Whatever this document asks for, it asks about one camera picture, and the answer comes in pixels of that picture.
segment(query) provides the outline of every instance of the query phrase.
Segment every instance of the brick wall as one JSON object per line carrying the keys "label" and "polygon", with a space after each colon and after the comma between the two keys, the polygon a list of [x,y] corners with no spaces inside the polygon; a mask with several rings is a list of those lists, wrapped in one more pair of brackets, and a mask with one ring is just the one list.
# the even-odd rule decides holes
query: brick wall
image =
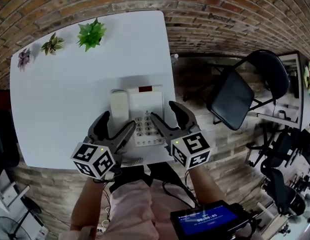
{"label": "brick wall", "polygon": [[246,55],[300,50],[310,58],[310,0],[0,0],[0,89],[10,57],[67,25],[139,10],[165,15],[171,52]]}

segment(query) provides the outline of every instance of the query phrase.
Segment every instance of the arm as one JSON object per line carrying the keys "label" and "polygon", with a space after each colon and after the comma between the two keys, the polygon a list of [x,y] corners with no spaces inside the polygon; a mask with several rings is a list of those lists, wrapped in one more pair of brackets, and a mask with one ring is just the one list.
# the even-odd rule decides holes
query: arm
{"label": "arm", "polygon": [[203,164],[188,171],[200,205],[214,203],[219,200],[227,202],[225,194],[215,183]]}
{"label": "arm", "polygon": [[[94,183],[92,178],[88,178],[80,196],[75,204],[70,219],[70,230],[82,230],[85,226],[98,226],[101,200],[104,184]],[[90,232],[90,236],[95,239],[96,228]]]}

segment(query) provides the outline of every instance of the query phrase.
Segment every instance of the blue screen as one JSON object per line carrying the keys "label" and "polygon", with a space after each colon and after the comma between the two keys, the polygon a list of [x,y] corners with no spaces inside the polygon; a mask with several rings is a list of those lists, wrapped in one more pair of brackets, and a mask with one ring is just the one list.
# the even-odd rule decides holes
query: blue screen
{"label": "blue screen", "polygon": [[202,210],[185,216],[178,217],[178,221],[186,235],[193,235],[199,232],[211,230],[226,224],[237,216],[221,205],[209,210]]}

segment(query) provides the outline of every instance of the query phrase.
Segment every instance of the white table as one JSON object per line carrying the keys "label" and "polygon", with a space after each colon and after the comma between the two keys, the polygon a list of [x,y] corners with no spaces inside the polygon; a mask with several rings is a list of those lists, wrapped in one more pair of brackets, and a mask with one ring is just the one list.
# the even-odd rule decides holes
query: white table
{"label": "white table", "polygon": [[[65,40],[64,49],[56,55],[39,53],[49,34],[27,46],[35,60],[25,72],[17,68],[20,51],[11,59],[12,115],[29,166],[75,169],[70,156],[92,122],[110,109],[112,89],[162,85],[164,119],[175,122],[168,105],[175,100],[175,91],[163,13],[129,12],[99,17],[98,21],[107,28],[101,46],[85,52],[77,43],[80,28],[73,24],[56,31]],[[164,145],[128,145],[126,155],[143,157],[144,164],[172,160]]]}
{"label": "white table", "polygon": [[289,127],[297,128],[302,131],[310,124],[310,95],[304,84],[304,66],[308,62],[308,59],[298,51],[287,55],[279,56],[279,59],[283,63],[293,62],[296,65],[297,78],[298,78],[298,96],[299,96],[297,121],[282,119],[279,117],[262,113],[257,113],[257,116],[259,118],[283,124]]}

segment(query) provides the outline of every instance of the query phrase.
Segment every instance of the person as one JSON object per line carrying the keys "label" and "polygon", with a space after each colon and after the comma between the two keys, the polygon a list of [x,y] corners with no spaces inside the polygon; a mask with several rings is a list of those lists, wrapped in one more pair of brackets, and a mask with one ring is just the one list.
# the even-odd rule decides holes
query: person
{"label": "person", "polygon": [[[178,239],[170,213],[195,207],[194,196],[168,163],[147,166],[150,175],[144,173],[143,166],[134,166],[121,168],[121,174],[115,177],[109,187],[110,223],[101,239]],[[188,171],[199,205],[227,202],[203,164]],[[87,179],[73,209],[70,229],[59,235],[60,240],[95,239],[103,189],[103,183]],[[246,231],[243,234],[250,235],[250,230]]]}

